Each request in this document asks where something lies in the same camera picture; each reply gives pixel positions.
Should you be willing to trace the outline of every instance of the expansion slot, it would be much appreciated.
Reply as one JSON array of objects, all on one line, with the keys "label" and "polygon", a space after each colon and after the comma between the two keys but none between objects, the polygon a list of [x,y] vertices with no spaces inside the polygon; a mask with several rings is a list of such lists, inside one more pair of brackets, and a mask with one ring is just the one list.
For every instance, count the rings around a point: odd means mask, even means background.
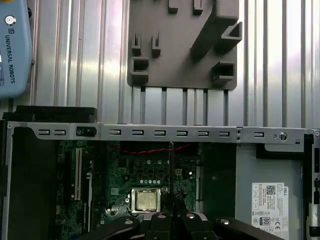
[{"label": "expansion slot", "polygon": [[82,178],[82,148],[75,149],[75,183],[74,200],[81,200],[81,178]]}]

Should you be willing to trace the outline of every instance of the black plastic panel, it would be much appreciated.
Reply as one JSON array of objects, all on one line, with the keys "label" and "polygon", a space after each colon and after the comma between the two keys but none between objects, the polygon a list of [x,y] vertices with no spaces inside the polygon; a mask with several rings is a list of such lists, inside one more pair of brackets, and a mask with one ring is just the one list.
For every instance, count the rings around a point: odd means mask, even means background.
[{"label": "black plastic panel", "polygon": [[2,119],[38,123],[96,123],[94,107],[17,106],[15,112],[4,112]]},{"label": "black plastic panel", "polygon": [[239,0],[131,0],[129,19],[131,86],[237,86]]}]

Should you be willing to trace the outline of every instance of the circuit board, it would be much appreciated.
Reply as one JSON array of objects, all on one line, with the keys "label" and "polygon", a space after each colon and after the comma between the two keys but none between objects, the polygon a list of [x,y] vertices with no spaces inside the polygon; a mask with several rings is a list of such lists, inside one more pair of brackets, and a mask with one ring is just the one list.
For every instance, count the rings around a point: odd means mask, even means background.
[{"label": "circuit board", "polygon": [[[106,209],[101,215],[102,224],[121,216],[135,216],[131,212],[132,189],[154,188],[160,189],[161,193],[169,190],[168,154],[121,155],[117,149],[119,146],[110,146],[107,149]],[[196,157],[176,156],[174,192],[183,196],[190,212],[195,211],[196,170]]]},{"label": "circuit board", "polygon": [[61,141],[57,160],[55,240],[72,240],[100,221],[105,171],[96,147],[87,141]]},{"label": "circuit board", "polygon": [[[55,240],[76,239],[116,218],[162,209],[160,195],[169,191],[168,153],[134,155],[120,149],[119,142],[60,142]],[[174,193],[194,212],[197,157],[176,154],[175,159]]]}]

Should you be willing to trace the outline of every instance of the metal wall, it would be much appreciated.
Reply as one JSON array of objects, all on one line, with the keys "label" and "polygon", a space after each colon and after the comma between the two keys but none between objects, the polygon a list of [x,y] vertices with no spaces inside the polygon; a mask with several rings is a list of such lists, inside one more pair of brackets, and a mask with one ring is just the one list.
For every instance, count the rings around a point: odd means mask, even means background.
[{"label": "metal wall", "polygon": [[244,40],[238,85],[229,92],[130,87],[129,0],[28,3],[36,64],[26,93],[2,101],[2,112],[21,104],[83,106],[110,124],[320,125],[319,0],[240,0]]}]

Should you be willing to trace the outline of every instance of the white sticker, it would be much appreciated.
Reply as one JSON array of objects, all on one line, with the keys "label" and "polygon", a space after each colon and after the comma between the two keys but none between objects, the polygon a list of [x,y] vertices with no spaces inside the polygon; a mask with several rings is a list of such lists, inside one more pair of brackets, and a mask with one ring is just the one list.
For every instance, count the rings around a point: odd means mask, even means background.
[{"label": "white sticker", "polygon": [[289,239],[289,188],[280,182],[252,184],[251,224]]}]

